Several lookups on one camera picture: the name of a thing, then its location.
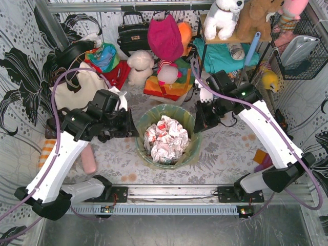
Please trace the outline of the yellow trash bag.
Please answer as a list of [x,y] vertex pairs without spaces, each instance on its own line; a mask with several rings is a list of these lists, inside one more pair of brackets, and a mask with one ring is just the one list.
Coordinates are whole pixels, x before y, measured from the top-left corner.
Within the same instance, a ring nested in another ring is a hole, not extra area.
[[147,111],[137,125],[138,155],[148,166],[177,169],[198,161],[201,135],[195,118],[182,107],[161,104]]

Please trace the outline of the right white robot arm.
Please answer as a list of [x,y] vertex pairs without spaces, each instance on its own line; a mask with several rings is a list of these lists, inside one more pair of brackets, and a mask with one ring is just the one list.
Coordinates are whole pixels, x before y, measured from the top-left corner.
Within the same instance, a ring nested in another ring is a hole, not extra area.
[[236,86],[221,70],[208,77],[206,84],[220,97],[211,101],[201,98],[196,102],[194,133],[216,127],[221,118],[232,112],[252,129],[273,164],[237,180],[234,184],[236,193],[251,194],[267,188],[280,193],[305,173],[305,167],[314,164],[314,155],[304,153],[289,139],[251,83]]

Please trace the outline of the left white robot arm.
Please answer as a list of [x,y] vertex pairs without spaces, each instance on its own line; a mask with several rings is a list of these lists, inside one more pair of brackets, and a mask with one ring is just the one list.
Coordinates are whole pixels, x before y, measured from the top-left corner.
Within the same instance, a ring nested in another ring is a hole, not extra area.
[[30,205],[40,217],[58,220],[75,203],[83,201],[114,202],[112,183],[101,175],[77,183],[64,184],[75,160],[93,137],[102,141],[112,138],[138,137],[126,92],[116,87],[98,90],[86,111],[69,111],[61,125],[57,141],[37,176],[14,195]]

